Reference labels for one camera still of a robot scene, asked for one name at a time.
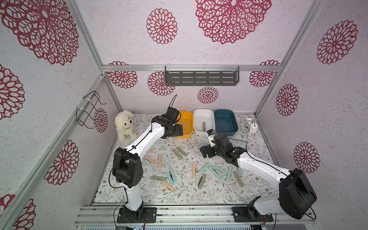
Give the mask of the dark teal storage box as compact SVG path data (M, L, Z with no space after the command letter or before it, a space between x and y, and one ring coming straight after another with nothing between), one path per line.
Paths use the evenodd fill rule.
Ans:
M231 137L239 131L236 116L232 110L218 109L214 112L214 118L217 134L223 133Z

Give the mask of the mint green fruit knife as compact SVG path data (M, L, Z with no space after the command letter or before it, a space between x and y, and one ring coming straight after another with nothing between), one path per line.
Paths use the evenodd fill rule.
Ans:
M228 167L228 170L227 170L226 181L230 181L231 176L232 176L232 170L233 170L233 166L232 166L232 165L230 165L230 166Z
M177 182L177 178L176 178L176 175L175 175L175 172L174 172L173 168L170 167L169 168L169 172L171 174L171 177L172 177L173 181L176 183Z
M238 167L238 168L237 168L237 170L238 170L239 176L240 176L240 177L243 177L243 171L242 171L242 168Z
M168 180L169 184L170 184L171 186L174 186L174 180L173 180L173 178L172 178L172 175L171 175L170 171L167 171L167 172L166 172L166 177L167 177L167 180Z
M221 175L212 167L212 166L209 166L208 167L208 170L217 178L217 179L220 179L221 178Z
M199 171L198 173L203 173L207 168L211 166L210 163L206 163Z
M218 167L218 166L213 166L212 167L214 170L216 170L216 171L218 171L218 172L221 172L222 174L224 174L224 175L227 175L227 171L226 170L224 170L224 169L222 169L222 168L220 168L220 167Z

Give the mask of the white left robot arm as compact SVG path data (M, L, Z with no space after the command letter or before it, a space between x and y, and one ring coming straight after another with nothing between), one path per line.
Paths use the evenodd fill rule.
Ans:
M137 212L143 206L139 183L143 177L141 162L145 154L159 139L183 136L183 126L178 124L180 118L181 113L177 109L168 107L165 114L151 120L137 140L115 151L111 175L126 193L125 207L128 210Z

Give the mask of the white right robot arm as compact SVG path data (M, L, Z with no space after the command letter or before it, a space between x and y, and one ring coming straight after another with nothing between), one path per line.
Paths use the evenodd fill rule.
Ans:
M306 174L295 168L289 170L270 164L251 154L247 147L235 147L223 133L207 131L209 144L200 148L204 158L218 156L226 163L248 170L268 181L277 192L267 196L257 196L247 204L246 216L255 221L267 214L285 213L294 219L301 219L312 210L317 194Z

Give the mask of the yellow storage box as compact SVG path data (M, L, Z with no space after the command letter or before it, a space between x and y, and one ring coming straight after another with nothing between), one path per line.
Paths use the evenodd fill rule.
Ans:
M177 137L178 139L188 139L192 136L194 130L194 116L192 112L181 111L181 118L178 124L183 126L183 136Z

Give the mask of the white storage box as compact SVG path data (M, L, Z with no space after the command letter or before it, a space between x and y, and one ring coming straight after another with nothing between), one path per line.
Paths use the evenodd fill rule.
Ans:
M196 109L194 115L194 133L206 136L207 131L216 129L214 112L210 109Z

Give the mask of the white alarm clock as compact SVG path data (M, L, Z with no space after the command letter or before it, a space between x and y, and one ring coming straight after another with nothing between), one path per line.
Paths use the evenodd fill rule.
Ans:
M248 116L245 118L245 121L242 122L241 129L244 134L250 137L257 132L258 124L256 123L253 117Z

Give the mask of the white plush dog toy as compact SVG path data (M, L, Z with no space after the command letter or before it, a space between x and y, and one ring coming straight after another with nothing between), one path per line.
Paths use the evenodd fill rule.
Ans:
M138 138L136 127L133 124L133 116L134 114L128 110L124 110L116 115L114 122L119 143L123 143L126 136L130 136L132 141Z

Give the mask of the grey wall shelf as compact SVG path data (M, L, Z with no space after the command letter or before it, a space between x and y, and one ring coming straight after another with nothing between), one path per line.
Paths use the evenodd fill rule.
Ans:
M167 86L236 86L239 71L172 71L165 66L164 81Z

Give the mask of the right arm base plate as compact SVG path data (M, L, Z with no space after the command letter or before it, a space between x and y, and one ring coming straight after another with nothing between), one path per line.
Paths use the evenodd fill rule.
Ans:
M232 207L233 217L235 222L273 222L274 218L272 215L261 215L255 208L249 207Z

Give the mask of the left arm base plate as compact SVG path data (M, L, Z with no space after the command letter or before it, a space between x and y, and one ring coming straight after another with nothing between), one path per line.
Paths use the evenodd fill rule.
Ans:
M137 211L131 211L123 206L118 213L117 223L155 223L157 209L149 207L140 207Z

